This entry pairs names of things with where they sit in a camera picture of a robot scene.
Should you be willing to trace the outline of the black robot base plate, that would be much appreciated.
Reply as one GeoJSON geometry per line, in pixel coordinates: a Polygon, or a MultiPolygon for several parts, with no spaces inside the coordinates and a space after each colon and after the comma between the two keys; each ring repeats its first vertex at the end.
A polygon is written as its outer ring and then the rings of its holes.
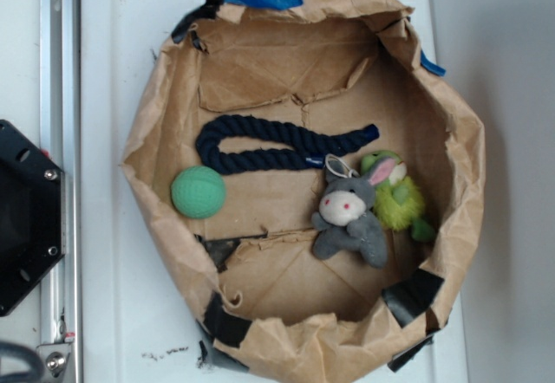
{"type": "Polygon", "coordinates": [[[1,316],[62,259],[63,170],[1,121],[1,316]]]}

